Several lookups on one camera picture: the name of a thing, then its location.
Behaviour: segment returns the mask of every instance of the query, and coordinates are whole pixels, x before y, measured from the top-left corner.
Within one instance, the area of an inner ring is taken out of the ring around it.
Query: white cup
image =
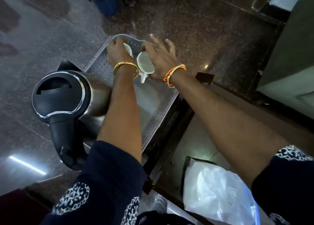
[[[136,61],[140,69],[139,75],[141,76],[141,83],[144,83],[148,75],[155,72],[155,67],[150,61],[147,51],[139,53]]]
[[[127,52],[129,53],[129,55],[133,57],[131,47],[130,47],[128,44],[125,44],[125,43],[123,43],[123,44],[124,44],[125,49],[126,49]]]

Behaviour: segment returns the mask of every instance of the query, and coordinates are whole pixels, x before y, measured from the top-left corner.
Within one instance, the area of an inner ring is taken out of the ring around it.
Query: forearm
[[[109,109],[97,140],[113,144],[141,162],[142,138],[132,67],[122,65],[117,70]]]
[[[204,123],[211,140],[250,186],[274,154],[288,142],[260,121],[204,87],[184,70],[171,83]]]

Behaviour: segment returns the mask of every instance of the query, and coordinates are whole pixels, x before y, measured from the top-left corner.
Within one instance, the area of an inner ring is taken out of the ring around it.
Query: electric kettle
[[[82,130],[99,133],[111,91],[102,79],[82,72],[70,61],[63,61],[35,86],[34,111],[49,125],[57,153],[69,168],[81,170],[85,164]]]

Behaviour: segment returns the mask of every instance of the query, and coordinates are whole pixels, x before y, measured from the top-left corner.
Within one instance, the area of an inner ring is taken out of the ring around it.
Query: person
[[[155,45],[148,41],[142,45],[155,67],[150,77],[165,83],[165,76],[180,65],[175,45],[166,40],[167,50],[159,38],[150,37]],[[166,221],[154,212],[137,219],[147,175],[141,166],[141,129],[133,86],[136,60],[123,43],[124,39],[118,37],[108,45],[108,60],[118,67],[97,141],[73,187],[42,224],[189,224],[180,217]],[[274,222],[296,224],[312,220],[313,157],[204,87],[183,68],[176,69],[168,83],[201,115],[217,149]]]

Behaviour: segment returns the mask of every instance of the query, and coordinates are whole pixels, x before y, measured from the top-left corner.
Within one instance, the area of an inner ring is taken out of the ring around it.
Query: gold bangle
[[[113,68],[113,75],[116,75],[116,71],[117,69],[121,66],[121,65],[124,65],[124,64],[130,64],[130,65],[133,65],[136,67],[136,75],[133,76],[133,78],[135,79],[138,75],[139,75],[139,68],[136,64],[133,64],[131,62],[126,62],[126,61],[122,61],[122,62],[119,62],[118,64],[116,64],[116,66]]]
[[[170,81],[170,78],[171,78],[172,74],[173,74],[178,68],[183,68],[184,70],[186,70],[185,65],[184,65],[184,64],[180,64],[180,65],[178,65],[177,67],[175,67],[175,68],[170,72],[170,74],[167,76],[167,85],[168,85],[169,88],[174,88],[174,87],[175,87],[175,86],[171,87],[171,86],[169,85],[169,81]]]

